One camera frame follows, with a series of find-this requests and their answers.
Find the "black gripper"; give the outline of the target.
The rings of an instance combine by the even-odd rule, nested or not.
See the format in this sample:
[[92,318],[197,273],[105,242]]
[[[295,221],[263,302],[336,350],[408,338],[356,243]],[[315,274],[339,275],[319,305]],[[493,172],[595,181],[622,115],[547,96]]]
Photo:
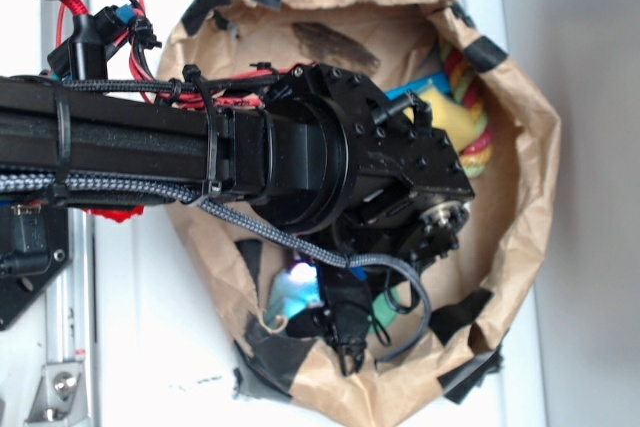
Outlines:
[[364,365],[367,336],[374,333],[383,346],[391,337],[374,310],[364,274],[354,269],[320,265],[316,268],[319,299],[296,313],[285,329],[293,338],[321,338],[338,356],[343,375]]

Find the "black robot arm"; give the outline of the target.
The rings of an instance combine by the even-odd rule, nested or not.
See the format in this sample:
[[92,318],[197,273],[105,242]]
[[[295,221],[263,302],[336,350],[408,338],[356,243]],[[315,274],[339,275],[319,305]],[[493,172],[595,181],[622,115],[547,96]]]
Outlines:
[[303,314],[303,330],[326,339],[344,374],[363,363],[374,298],[398,283],[409,284],[425,331],[432,307],[420,275],[457,247],[474,196],[431,104],[322,64],[184,76],[200,111],[122,98],[163,93],[164,82],[2,80],[2,276],[67,260],[69,208],[180,202],[318,266],[321,303]]

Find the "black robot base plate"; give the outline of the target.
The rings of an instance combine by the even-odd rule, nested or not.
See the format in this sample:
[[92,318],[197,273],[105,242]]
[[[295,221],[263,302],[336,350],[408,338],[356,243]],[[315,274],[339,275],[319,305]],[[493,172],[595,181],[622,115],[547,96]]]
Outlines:
[[72,259],[69,213],[1,207],[1,329],[9,330]]

